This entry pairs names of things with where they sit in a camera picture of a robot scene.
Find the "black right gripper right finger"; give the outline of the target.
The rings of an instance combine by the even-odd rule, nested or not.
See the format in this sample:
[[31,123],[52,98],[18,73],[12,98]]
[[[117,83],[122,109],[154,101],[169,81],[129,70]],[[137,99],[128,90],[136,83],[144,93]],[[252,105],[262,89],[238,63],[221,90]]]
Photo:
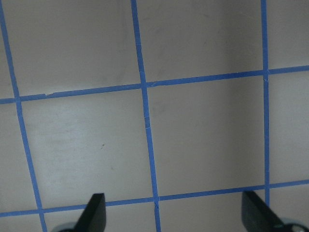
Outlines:
[[247,232],[284,231],[282,220],[254,191],[242,193],[241,221]]

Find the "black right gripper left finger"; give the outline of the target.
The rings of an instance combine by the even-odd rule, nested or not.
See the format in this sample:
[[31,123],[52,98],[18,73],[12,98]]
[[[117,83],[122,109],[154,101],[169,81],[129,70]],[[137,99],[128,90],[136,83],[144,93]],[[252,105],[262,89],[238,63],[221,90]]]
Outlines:
[[105,195],[104,193],[95,193],[75,224],[73,231],[104,232],[106,221]]

